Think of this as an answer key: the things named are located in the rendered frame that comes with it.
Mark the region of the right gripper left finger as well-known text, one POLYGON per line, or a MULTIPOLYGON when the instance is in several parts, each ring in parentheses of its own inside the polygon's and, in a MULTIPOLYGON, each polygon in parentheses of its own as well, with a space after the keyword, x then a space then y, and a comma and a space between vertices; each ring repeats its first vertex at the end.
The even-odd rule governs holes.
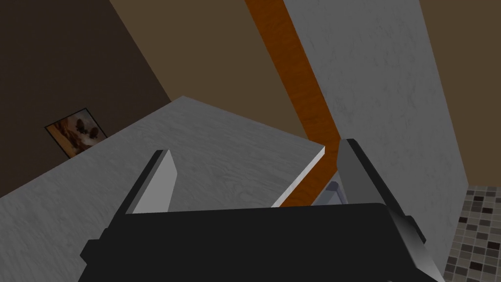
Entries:
POLYGON ((170 150, 157 150, 116 214, 167 212, 177 179, 170 150))

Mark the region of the framed brown wall picture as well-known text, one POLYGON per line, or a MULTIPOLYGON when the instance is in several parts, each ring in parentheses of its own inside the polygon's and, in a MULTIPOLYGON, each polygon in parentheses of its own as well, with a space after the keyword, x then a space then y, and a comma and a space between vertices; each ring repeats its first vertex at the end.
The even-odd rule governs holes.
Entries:
POLYGON ((87 108, 45 126, 45 130, 69 159, 107 138, 87 108))

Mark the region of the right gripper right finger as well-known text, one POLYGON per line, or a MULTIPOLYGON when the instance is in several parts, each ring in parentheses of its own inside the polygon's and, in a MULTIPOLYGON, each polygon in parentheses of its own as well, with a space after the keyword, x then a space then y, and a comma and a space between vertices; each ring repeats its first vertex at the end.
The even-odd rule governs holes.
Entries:
POLYGON ((404 216, 391 190, 355 139, 340 141, 337 169, 349 204, 381 203, 404 216))

